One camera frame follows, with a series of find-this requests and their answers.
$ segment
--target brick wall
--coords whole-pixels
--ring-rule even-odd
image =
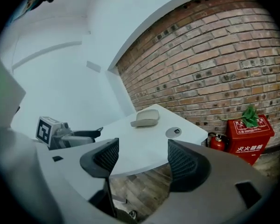
[[[137,111],[159,104],[206,131],[248,104],[280,144],[280,31],[255,0],[195,0],[162,17],[117,64]]]

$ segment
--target white curved desk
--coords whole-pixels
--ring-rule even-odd
[[[107,140],[119,138],[119,159],[110,177],[120,177],[145,172],[168,163],[168,138],[165,132],[169,128],[178,127],[182,130],[177,140],[201,145],[207,139],[208,134],[205,130],[160,105],[152,105],[147,109],[159,111],[160,118],[156,126],[131,127],[130,122],[136,120],[135,113],[105,126],[96,143],[50,151],[52,157],[63,158],[56,162],[58,169],[85,199],[88,200],[90,194],[93,194],[89,188],[92,186],[92,179],[81,168],[80,157],[105,144]]]

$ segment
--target white ceiling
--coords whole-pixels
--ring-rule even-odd
[[[53,17],[86,16],[90,1],[54,0],[52,3],[43,2],[38,8],[20,18],[17,24],[25,25]]]

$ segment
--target fire extinguisher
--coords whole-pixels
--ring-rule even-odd
[[[211,132],[209,133],[209,136],[211,136],[211,139],[208,147],[220,151],[227,150],[229,139],[226,135]]]

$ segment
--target red box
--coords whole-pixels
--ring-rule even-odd
[[[275,135],[265,115],[259,115],[258,127],[247,128],[241,120],[228,120],[227,152],[234,154],[253,165],[263,153],[270,138]]]

